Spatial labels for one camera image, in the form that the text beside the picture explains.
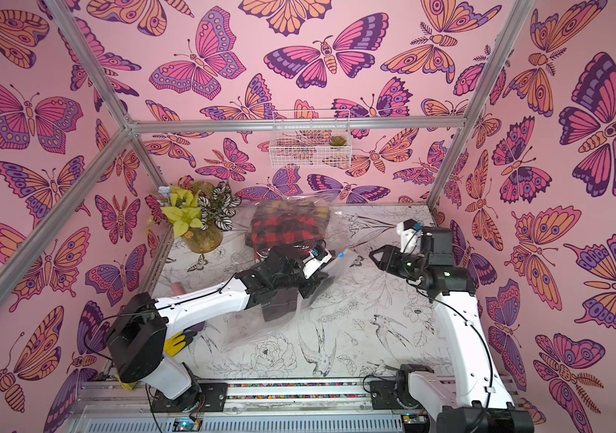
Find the red black plaid shirt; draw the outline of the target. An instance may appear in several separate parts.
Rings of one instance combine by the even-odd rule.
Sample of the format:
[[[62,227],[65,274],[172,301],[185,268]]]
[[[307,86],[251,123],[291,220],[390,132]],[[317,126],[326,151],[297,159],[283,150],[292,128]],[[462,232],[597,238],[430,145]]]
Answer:
[[[325,238],[329,225],[329,209],[257,209],[246,232],[245,245],[257,257],[266,257],[269,250],[286,245],[298,249],[312,248]]]

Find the clear plastic vacuum bag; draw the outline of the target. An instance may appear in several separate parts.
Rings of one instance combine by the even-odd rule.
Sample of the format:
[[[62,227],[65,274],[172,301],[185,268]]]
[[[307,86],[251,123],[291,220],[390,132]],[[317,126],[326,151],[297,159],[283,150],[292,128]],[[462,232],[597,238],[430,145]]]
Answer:
[[[349,214],[321,198],[257,203],[245,235],[254,263],[236,273],[250,285],[250,299],[244,310],[223,316],[224,343],[255,343],[306,320],[357,258],[349,226]]]

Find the yellow plaid shirt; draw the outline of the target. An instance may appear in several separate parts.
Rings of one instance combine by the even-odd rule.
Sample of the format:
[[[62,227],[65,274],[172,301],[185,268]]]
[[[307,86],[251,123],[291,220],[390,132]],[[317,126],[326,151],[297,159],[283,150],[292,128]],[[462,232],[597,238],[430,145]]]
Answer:
[[[255,220],[279,217],[307,217],[328,223],[331,211],[327,206],[306,200],[264,200],[259,203],[252,218]]]

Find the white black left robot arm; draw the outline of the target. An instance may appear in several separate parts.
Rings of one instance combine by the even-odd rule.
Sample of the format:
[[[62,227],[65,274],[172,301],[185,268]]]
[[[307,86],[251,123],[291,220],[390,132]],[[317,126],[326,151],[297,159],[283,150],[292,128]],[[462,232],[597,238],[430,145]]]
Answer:
[[[329,284],[326,267],[334,254],[323,242],[300,249],[280,245],[263,261],[228,281],[197,292],[154,299],[136,295],[107,333],[107,348],[122,384],[154,388],[169,402],[191,407],[201,395],[192,369],[167,353],[165,344],[199,324],[250,311],[258,330],[278,328],[311,303]]]

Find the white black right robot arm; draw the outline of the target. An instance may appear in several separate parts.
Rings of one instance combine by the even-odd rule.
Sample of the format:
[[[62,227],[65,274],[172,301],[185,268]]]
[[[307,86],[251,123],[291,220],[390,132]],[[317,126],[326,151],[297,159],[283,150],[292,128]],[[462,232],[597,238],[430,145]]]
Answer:
[[[434,306],[450,350],[453,390],[427,367],[405,364],[396,391],[401,404],[418,406],[432,432],[532,432],[531,415],[515,406],[495,367],[477,311],[476,286],[458,267],[450,229],[412,219],[398,224],[399,245],[369,254],[376,267],[405,280]]]

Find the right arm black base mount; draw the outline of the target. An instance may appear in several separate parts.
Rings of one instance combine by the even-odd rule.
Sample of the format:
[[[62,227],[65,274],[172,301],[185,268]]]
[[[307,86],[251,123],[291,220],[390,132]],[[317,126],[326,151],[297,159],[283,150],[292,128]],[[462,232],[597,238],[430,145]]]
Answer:
[[[423,406],[412,397],[408,379],[411,373],[434,373],[423,364],[401,364],[393,377],[367,375],[362,381],[374,410],[420,410]]]

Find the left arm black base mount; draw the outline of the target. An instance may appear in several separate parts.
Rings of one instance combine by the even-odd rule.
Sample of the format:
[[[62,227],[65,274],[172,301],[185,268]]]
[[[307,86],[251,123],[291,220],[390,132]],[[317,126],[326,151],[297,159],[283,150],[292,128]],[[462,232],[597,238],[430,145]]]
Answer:
[[[227,396],[228,382],[194,380],[188,391],[173,400],[156,391],[152,407],[154,414],[223,412]]]

